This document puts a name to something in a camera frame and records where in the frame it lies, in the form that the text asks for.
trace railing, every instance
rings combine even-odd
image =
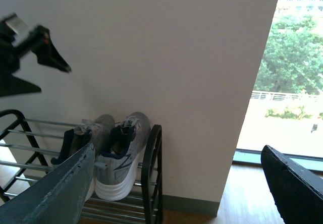
[[[267,91],[253,90],[251,99],[264,99],[264,100],[306,100],[310,102],[318,102],[323,99],[322,95],[310,95],[310,94],[291,94],[291,93],[278,93]]]

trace black object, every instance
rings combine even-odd
[[[312,130],[311,130],[311,133],[316,131],[317,130],[317,124],[313,124],[313,127],[312,127]]]
[[[54,47],[49,30],[38,25],[19,45],[15,41],[15,24],[19,23],[16,14],[0,22],[0,97],[23,93],[40,92],[41,89],[27,81],[18,79],[12,74],[20,68],[20,58],[32,51],[41,65],[53,67],[63,72],[70,72],[71,67],[60,56]]]
[[[25,144],[22,145],[12,145],[12,144],[0,144],[1,147],[8,148],[18,148],[24,150],[24,154],[27,156],[28,153],[32,157],[27,160],[24,164],[5,162],[0,160],[1,165],[15,166],[20,169],[12,178],[5,184],[0,186],[0,198],[4,202],[8,202],[10,198],[14,195],[10,193],[11,186],[18,180],[25,180],[30,183],[35,182],[33,176],[22,176],[27,169],[48,172],[51,167],[47,165],[44,155],[53,154],[53,152],[47,149],[39,148],[34,136],[42,137],[54,137],[52,135],[47,135],[42,133],[32,132],[28,122],[37,123],[41,128],[42,124],[46,124],[48,129],[48,124],[61,125],[66,127],[73,127],[74,124],[63,124],[63,123],[53,123],[32,119],[25,119],[24,115],[18,110],[4,110],[0,111],[0,119],[8,120],[15,116],[17,119],[13,123],[8,123],[8,127],[2,130],[0,133],[0,139],[3,139],[8,134],[23,133],[28,138],[32,147],[27,147]],[[23,131],[17,131],[17,127],[22,127]],[[41,163],[35,164],[33,161],[38,159]],[[88,201],[84,203],[82,209],[81,218],[93,219],[99,221],[105,221],[108,223],[123,223],[123,224],[156,224],[162,223],[163,221],[163,184],[162,184],[162,127],[160,125],[154,125],[151,129],[150,135],[148,137],[146,150],[144,153],[143,162],[139,163],[138,166],[138,180],[135,181],[136,188],[133,189],[130,194],[122,200],[119,201],[106,201],[99,199],[95,194],[93,194]]]
[[[94,146],[88,144],[1,206],[1,223],[77,223],[91,183],[93,164]]]
[[[267,145],[261,164],[286,224],[323,223],[323,180],[319,176]]]

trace white wall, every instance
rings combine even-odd
[[[0,0],[48,27],[71,74],[30,54],[41,94],[0,99],[26,117],[80,122],[133,111],[164,130],[164,193],[219,202],[277,0]]]

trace floor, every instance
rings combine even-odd
[[[81,219],[79,224],[106,223]],[[231,166],[218,216],[164,211],[163,224],[283,224],[260,167]]]

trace gray sneaker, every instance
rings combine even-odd
[[[102,115],[96,118],[94,122],[91,120],[82,120],[82,123],[82,126],[76,126],[74,128],[74,138],[69,155],[73,155],[87,143],[92,143],[95,149],[95,157],[97,157],[108,140],[111,129],[115,127],[115,120],[110,115]],[[95,174],[93,172],[92,181],[85,201],[91,197],[94,188]]]
[[[132,189],[150,133],[147,116],[132,113],[111,130],[94,164],[95,193],[104,200],[121,200]]]

